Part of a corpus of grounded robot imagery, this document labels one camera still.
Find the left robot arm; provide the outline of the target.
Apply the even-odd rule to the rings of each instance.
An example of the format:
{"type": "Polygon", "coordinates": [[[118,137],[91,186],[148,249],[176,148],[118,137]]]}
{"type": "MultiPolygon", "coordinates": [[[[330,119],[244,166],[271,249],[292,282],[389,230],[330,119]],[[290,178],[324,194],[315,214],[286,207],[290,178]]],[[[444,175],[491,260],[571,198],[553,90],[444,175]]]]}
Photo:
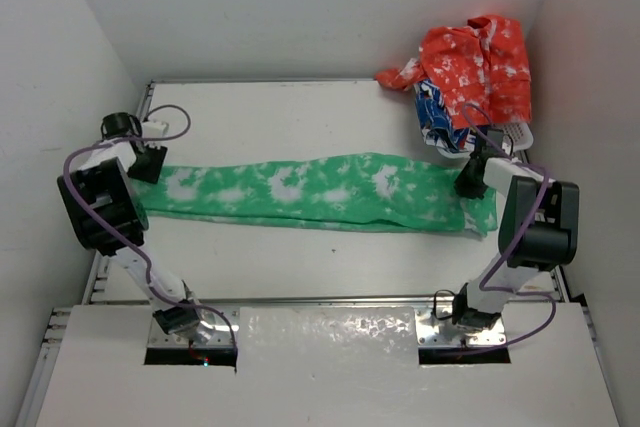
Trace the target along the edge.
{"type": "Polygon", "coordinates": [[[158,182],[168,130],[163,121],[110,114],[102,119],[100,140],[81,151],[87,159],[72,169],[78,155],[70,155],[57,185],[79,243],[129,274],[164,334],[203,345],[215,332],[214,321],[197,307],[182,279],[155,265],[145,243],[148,217],[131,185],[133,180],[158,182]]]}

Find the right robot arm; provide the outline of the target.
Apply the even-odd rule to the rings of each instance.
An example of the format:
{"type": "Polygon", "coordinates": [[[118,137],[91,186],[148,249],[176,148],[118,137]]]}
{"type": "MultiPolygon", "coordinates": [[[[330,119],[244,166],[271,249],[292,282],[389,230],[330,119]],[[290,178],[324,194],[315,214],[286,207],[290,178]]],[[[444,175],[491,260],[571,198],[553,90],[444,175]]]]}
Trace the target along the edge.
{"type": "Polygon", "coordinates": [[[579,187],[509,156],[503,137],[500,129],[482,127],[454,182],[464,199],[480,200],[491,189],[505,197],[496,257],[454,295],[451,313],[439,318],[468,330],[493,327],[527,282],[570,263],[577,251],[579,187]]]}

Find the green tie-dye trousers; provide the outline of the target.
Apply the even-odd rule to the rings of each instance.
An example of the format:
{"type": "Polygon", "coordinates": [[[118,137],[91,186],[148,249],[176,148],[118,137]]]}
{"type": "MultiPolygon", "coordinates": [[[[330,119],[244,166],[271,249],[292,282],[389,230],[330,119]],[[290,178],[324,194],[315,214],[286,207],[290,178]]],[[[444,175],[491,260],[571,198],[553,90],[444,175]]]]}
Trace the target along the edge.
{"type": "Polygon", "coordinates": [[[465,199],[453,168],[378,153],[230,167],[165,166],[134,182],[154,217],[265,227],[375,233],[498,228],[496,194],[465,199]]]}

